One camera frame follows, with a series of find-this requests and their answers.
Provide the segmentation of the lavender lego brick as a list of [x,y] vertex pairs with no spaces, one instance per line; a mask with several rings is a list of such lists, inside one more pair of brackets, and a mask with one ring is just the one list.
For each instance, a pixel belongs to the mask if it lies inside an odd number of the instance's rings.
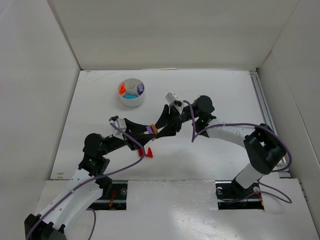
[[151,126],[146,126],[148,134],[154,134],[153,128]]

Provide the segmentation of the brown arch lego piece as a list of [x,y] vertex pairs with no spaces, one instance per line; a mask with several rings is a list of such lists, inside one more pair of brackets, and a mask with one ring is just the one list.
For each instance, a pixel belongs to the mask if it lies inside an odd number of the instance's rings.
[[152,131],[155,135],[157,135],[159,133],[157,127],[154,124],[151,125],[151,128],[152,128]]

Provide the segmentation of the long teal lego brick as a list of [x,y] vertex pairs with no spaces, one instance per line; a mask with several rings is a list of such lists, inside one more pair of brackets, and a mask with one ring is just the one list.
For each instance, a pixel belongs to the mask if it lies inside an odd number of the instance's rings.
[[138,98],[138,96],[134,95],[134,94],[125,94],[124,98],[125,99],[136,99],[136,98]]

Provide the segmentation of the purple oval lego plate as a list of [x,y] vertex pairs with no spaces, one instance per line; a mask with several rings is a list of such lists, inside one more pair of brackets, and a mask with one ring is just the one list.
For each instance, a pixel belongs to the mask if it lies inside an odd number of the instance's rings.
[[138,94],[139,96],[142,95],[143,92],[144,92],[144,89],[145,89],[145,87],[144,87],[143,84],[137,85],[137,94]]

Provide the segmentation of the orange lego brick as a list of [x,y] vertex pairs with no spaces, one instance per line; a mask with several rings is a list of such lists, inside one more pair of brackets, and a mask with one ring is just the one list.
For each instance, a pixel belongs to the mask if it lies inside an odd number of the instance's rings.
[[127,92],[127,90],[126,90],[125,84],[124,83],[120,84],[119,87],[118,87],[119,95],[124,98],[125,95],[126,95],[126,92]]

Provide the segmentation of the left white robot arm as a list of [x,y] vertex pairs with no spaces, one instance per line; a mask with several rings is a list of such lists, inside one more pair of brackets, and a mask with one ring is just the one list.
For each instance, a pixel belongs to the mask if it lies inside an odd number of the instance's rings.
[[83,159],[64,189],[40,213],[25,219],[27,240],[65,240],[65,230],[78,215],[102,196],[108,196],[112,189],[110,176],[117,172],[105,173],[110,163],[105,156],[122,147],[142,150],[144,156],[144,146],[158,135],[155,125],[141,125],[116,116],[109,123],[111,135],[91,133],[85,138]]

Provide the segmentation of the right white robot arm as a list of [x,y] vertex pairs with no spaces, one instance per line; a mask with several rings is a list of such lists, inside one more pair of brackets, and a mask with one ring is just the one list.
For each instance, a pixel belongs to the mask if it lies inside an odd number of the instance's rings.
[[215,110],[212,100],[199,96],[193,103],[182,101],[174,93],[165,97],[168,104],[156,123],[160,128],[157,138],[176,135],[183,123],[192,122],[192,140],[199,136],[220,139],[246,150],[249,163],[222,190],[223,194],[242,197],[254,183],[263,176],[274,172],[274,168],[284,156],[290,156],[286,144],[267,124],[226,123],[212,115]]

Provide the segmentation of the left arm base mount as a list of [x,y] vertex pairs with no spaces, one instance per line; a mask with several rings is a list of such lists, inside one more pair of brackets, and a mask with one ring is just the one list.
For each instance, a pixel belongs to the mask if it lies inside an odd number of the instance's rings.
[[128,181],[116,180],[89,208],[95,211],[125,211],[127,209]]

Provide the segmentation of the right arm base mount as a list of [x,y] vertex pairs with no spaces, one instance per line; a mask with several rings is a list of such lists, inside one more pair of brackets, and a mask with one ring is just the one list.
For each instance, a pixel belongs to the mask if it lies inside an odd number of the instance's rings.
[[259,184],[255,182],[245,190],[232,189],[232,181],[215,182],[215,195],[219,210],[263,210],[263,200],[259,193]]

